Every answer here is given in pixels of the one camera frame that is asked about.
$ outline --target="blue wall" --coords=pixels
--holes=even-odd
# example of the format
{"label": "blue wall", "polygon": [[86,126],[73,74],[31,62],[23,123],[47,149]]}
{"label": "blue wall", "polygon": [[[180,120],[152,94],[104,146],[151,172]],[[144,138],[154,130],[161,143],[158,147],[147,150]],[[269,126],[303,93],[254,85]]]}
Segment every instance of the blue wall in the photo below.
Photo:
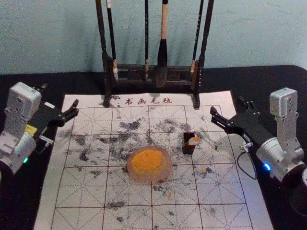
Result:
{"label": "blue wall", "polygon": [[[191,63],[199,3],[169,1],[169,65]],[[150,64],[157,59],[161,5],[149,0]],[[202,29],[206,8],[205,0]],[[144,1],[112,0],[112,14],[118,62],[143,64]],[[284,64],[307,69],[306,0],[215,1],[205,67]],[[102,71],[95,0],[0,1],[0,73],[70,71]]]}

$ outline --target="black table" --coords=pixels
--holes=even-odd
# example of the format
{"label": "black table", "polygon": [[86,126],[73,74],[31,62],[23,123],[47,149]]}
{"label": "black table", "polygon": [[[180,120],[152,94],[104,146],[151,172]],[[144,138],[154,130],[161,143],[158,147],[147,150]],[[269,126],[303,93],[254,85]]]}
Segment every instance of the black table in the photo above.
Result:
{"label": "black table", "polygon": [[[0,75],[0,111],[6,106],[8,90],[18,81],[30,86],[48,83],[43,100],[61,108],[65,94],[103,94],[102,73],[55,73]],[[270,93],[283,87],[298,91],[297,137],[307,153],[307,71],[297,66],[263,66],[206,69],[201,92],[231,90],[233,97],[243,96],[254,100],[263,112],[261,122],[276,135],[276,122],[269,113]],[[177,92],[187,92],[186,86],[176,87]],[[156,89],[151,85],[125,85],[116,93],[174,92],[172,86]],[[0,130],[4,113],[0,113]],[[46,136],[55,137],[56,129]],[[9,187],[0,185],[0,229],[32,229],[38,211],[41,190],[51,154],[51,148],[41,155],[32,154],[29,161],[15,175]],[[278,181],[271,179],[262,165],[256,164],[259,184],[266,201],[273,226],[277,230],[305,230],[307,220],[290,207]]]}

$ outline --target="round container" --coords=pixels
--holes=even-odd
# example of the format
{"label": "round container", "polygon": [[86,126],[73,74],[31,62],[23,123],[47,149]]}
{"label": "round container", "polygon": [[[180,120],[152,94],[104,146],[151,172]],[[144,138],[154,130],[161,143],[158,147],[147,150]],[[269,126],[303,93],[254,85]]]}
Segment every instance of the round container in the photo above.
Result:
{"label": "round container", "polygon": [[165,180],[170,175],[172,166],[167,151],[156,146],[146,146],[136,150],[127,161],[130,179],[146,184]]}

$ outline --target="robotic arm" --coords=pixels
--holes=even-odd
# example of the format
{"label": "robotic arm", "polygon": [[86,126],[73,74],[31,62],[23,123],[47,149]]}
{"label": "robotic arm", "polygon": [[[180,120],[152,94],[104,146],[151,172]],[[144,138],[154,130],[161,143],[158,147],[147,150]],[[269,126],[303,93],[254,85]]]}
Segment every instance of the robotic arm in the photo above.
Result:
{"label": "robotic arm", "polygon": [[255,153],[282,185],[290,188],[292,207],[302,215],[307,215],[307,166],[302,159],[304,151],[296,138],[297,91],[284,88],[270,95],[270,113],[277,122],[277,137],[274,137],[259,122],[260,111],[253,101],[239,97],[238,103],[245,111],[226,119],[211,107],[212,122],[227,134],[238,134],[246,142],[241,146],[245,152]]}
{"label": "robotic arm", "polygon": [[78,114],[78,100],[62,113],[54,105],[41,102],[41,98],[40,89],[22,82],[10,88],[4,130],[0,134],[0,180],[1,176],[9,178],[19,170],[39,139],[46,142],[45,147],[53,144],[53,140],[43,136],[48,127],[62,127]]}

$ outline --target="cable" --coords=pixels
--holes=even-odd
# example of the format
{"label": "cable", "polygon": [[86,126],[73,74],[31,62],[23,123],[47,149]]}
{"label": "cable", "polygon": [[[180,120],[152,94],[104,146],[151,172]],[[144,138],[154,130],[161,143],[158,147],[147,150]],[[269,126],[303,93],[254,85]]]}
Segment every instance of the cable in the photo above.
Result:
{"label": "cable", "polygon": [[[244,169],[241,168],[241,166],[240,166],[240,164],[239,164],[239,159],[240,159],[240,157],[241,157],[243,154],[245,154],[245,153],[248,155],[248,157],[249,157],[249,159],[250,159],[250,161],[251,161],[251,163],[252,163],[252,165],[253,165],[255,177],[252,177],[251,175],[249,175]],[[253,160],[252,160],[252,158],[251,158],[249,152],[242,152],[242,153],[240,153],[240,155],[239,155],[239,156],[237,157],[237,159],[236,159],[236,164],[238,165],[239,169],[240,169],[242,172],[244,172],[248,177],[250,177],[250,178],[253,179],[253,180],[257,180],[257,171],[256,171],[256,167],[255,167],[255,164],[254,164],[254,162],[253,162]]]}

